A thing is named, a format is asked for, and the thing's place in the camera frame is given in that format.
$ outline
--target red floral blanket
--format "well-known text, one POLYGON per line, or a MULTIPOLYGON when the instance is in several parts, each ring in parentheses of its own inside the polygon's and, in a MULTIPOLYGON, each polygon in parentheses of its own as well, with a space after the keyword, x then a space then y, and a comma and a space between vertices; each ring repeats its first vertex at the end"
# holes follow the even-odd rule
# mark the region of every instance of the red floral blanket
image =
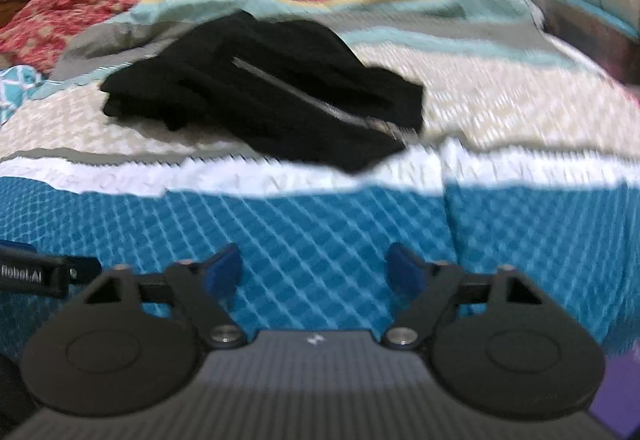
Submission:
POLYGON ((139 0, 33 0, 0 30, 0 54, 50 72, 68 41, 139 0))

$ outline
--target black jacket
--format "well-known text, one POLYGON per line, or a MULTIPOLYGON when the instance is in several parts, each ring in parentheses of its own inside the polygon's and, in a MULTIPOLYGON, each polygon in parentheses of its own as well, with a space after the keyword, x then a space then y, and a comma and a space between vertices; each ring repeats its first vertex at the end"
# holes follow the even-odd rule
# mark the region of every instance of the black jacket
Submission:
POLYGON ((156 118, 171 130, 206 118, 258 152, 348 172, 404 149, 398 129, 422 128, 418 84, 365 67, 319 23, 246 12, 195 28, 102 90, 106 115, 156 118))

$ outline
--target zipper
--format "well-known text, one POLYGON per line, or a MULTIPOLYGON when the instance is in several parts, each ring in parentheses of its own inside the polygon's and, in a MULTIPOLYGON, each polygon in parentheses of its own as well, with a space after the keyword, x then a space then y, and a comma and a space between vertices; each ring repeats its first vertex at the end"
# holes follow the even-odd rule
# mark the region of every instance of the zipper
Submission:
POLYGON ((329 104, 328 102, 324 102, 324 100, 318 100, 313 96, 299 90, 292 84, 286 83, 285 81, 274 77, 268 72, 265 72, 261 68, 255 67, 251 63, 244 61, 238 57, 234 57, 232 59, 232 63, 241 70, 249 72, 251 75, 262 79, 263 81, 271 84, 272 86, 276 86, 277 88, 284 90, 288 94, 291 94, 300 100, 303 100, 307 104, 321 110, 327 115, 332 116, 333 118, 344 122, 345 124, 351 124, 352 126, 357 126, 359 128, 366 128, 368 130, 374 130, 379 133, 384 133, 395 140, 401 140, 405 144, 414 144, 419 141, 418 134, 415 130, 411 128, 405 129, 400 128, 398 125, 392 122, 386 122, 384 120, 380 120, 379 118, 374 118, 372 116, 356 116, 351 115, 351 113, 345 112, 340 108, 336 108, 334 105, 329 104))

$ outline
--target circular pad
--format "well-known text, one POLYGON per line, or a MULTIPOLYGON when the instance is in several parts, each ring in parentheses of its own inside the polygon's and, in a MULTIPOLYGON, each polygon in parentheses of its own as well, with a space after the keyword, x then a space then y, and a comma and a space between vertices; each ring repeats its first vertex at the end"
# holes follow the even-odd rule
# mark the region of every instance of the circular pad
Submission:
POLYGON ((604 356, 588 333, 534 305, 456 321, 436 336, 430 361, 453 396, 514 420, 585 409, 604 375, 604 356))
POLYGON ((22 378, 45 406, 80 416, 126 414, 190 380, 197 359, 190 330, 110 306, 63 310, 29 340, 22 378))

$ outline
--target teal diamond pattern fabric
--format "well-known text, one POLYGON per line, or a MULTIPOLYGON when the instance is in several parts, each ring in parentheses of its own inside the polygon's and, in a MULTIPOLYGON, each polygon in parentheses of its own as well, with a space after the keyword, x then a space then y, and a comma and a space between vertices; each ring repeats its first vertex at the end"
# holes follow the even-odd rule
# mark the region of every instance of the teal diamond pattern fabric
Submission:
POLYGON ((44 78, 33 67, 18 65, 0 70, 0 126, 2 126, 22 106, 31 99, 44 78))
POLYGON ((458 261, 531 276, 612 352, 640 336, 640 191, 446 187, 458 261))
MULTIPOLYGON (((428 260, 455 260, 443 198, 414 192, 370 187, 267 199, 193 192, 142 198, 73 194, 21 178, 0 178, 0 192, 2 239, 51 254, 97 256, 105 266, 158 272, 236 242, 244 276, 230 311, 249 334, 261 328, 379 333, 399 303, 384 276, 391 243, 404 242, 428 260)), ((2 351, 16 357, 59 305, 0 294, 2 351)))

